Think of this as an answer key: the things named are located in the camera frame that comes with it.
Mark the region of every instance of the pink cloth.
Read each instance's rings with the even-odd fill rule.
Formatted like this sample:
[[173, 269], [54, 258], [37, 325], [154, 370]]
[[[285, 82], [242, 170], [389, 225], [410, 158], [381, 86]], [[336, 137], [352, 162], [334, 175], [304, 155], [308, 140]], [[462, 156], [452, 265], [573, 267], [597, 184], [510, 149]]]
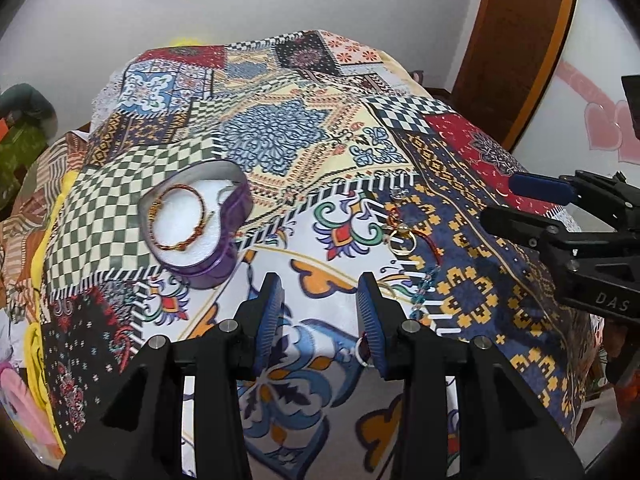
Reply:
[[3, 365], [4, 363], [0, 364], [0, 388], [14, 407], [18, 422], [29, 430], [40, 444], [56, 446], [56, 437], [49, 426], [47, 414], [36, 406], [29, 388], [20, 375], [10, 365], [2, 367]]

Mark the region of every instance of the purple round box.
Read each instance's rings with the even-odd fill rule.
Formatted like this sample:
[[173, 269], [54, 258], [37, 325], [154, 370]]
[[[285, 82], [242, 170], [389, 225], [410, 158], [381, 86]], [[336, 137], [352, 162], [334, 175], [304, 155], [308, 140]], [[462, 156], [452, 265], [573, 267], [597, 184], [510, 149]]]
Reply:
[[[236, 188], [220, 206], [220, 240], [213, 252], [197, 264], [185, 267], [166, 263], [151, 243], [148, 213], [153, 201], [173, 184], [190, 184], [197, 180], [231, 180]], [[240, 167], [230, 160], [206, 160], [192, 164], [149, 190], [138, 202], [138, 221], [142, 237], [156, 260], [169, 272], [180, 277], [193, 288], [211, 288], [223, 283], [234, 270], [238, 249], [234, 235], [249, 218], [254, 201], [249, 184]]]

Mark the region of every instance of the bed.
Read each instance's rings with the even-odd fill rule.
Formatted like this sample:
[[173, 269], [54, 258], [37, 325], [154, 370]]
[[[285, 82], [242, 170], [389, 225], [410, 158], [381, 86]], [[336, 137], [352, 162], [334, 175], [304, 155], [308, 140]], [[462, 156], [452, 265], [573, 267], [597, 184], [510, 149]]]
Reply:
[[[242, 167], [254, 209], [236, 233], [231, 277], [194, 290], [151, 255], [136, 204], [216, 158]], [[564, 208], [509, 192], [508, 176], [523, 170], [390, 56], [331, 32], [141, 54], [95, 100], [87, 142], [70, 132], [45, 152], [0, 226], [5, 345], [60, 450], [23, 434], [55, 463], [145, 341], [202, 335], [275, 271], [282, 330], [257, 381], [238, 385], [254, 478], [386, 478], [401, 385], [354, 358], [354, 294], [371, 271], [437, 334], [488, 336], [573, 439], [601, 322], [558, 305], [537, 254], [478, 221], [501, 204], [577, 229]], [[409, 256], [389, 248], [394, 211], [424, 235]], [[416, 309], [427, 274], [433, 286]], [[453, 472], [453, 384], [448, 397]], [[192, 415], [191, 382], [182, 451], [195, 475]]]

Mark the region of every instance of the white foam insert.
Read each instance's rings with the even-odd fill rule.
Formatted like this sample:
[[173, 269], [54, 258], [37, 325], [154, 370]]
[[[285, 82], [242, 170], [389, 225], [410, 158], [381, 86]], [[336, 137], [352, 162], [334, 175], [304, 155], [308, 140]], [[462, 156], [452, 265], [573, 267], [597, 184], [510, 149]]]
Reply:
[[[233, 193], [235, 187], [230, 180], [197, 180], [191, 182], [204, 200], [205, 219], [213, 211], [204, 226], [202, 235], [187, 247], [185, 251], [162, 251], [156, 248], [159, 256], [169, 265], [177, 267], [192, 266], [211, 255], [220, 241], [220, 206]], [[200, 201], [191, 191], [174, 189], [162, 199], [162, 207], [156, 215], [154, 234], [162, 245], [175, 245], [184, 241], [198, 225], [200, 219]]]

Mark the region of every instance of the small ring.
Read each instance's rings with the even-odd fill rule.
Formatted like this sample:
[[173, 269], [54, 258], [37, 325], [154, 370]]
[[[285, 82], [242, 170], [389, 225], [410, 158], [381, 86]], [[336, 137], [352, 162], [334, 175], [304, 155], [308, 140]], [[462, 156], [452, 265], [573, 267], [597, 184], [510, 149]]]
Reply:
[[[200, 203], [200, 220], [198, 220], [198, 224], [196, 225], [196, 227], [194, 227], [193, 233], [191, 233], [191, 235], [186, 240], [178, 242], [177, 244], [174, 244], [174, 245], [164, 245], [159, 243], [158, 240], [156, 240], [156, 234], [154, 233], [154, 223], [156, 221], [156, 215], [158, 214], [158, 211], [160, 211], [160, 208], [162, 207], [162, 199], [164, 198], [165, 195], [167, 195], [169, 192], [173, 191], [174, 189], [183, 189], [185, 191], [189, 191], [197, 197], [198, 202]], [[172, 186], [169, 186], [160, 194], [158, 198], [156, 198], [152, 202], [151, 207], [149, 208], [149, 212], [148, 212], [149, 237], [151, 238], [152, 243], [161, 251], [185, 251], [187, 247], [191, 245], [194, 241], [196, 241], [196, 239], [204, 231], [204, 226], [206, 225], [208, 220], [208, 218], [205, 219], [205, 209], [206, 209], [206, 206], [205, 206], [203, 197], [200, 195], [200, 193], [198, 193], [195, 189], [193, 189], [193, 187], [188, 186], [187, 184], [173, 184]]]
[[385, 282], [376, 282], [378, 287], [386, 288], [389, 292], [391, 292], [391, 296], [395, 299], [397, 298], [396, 292]]
[[356, 341], [356, 347], [354, 348], [354, 351], [353, 351], [354, 355], [356, 356], [356, 361], [359, 362], [360, 366], [362, 366], [363, 368], [375, 368], [374, 365], [370, 365], [360, 356], [360, 343], [362, 343], [363, 339], [364, 339], [364, 336], [361, 336]]
[[418, 245], [418, 241], [415, 239], [415, 235], [411, 231], [409, 231], [408, 233], [408, 238], [410, 238], [413, 243], [413, 246], [411, 247], [411, 249], [395, 249], [393, 248], [391, 243], [393, 241], [393, 238], [397, 234], [398, 234], [398, 230], [396, 229], [389, 235], [389, 250], [391, 250], [391, 252], [396, 256], [408, 256], [409, 254], [413, 253], [415, 251], [416, 246]]

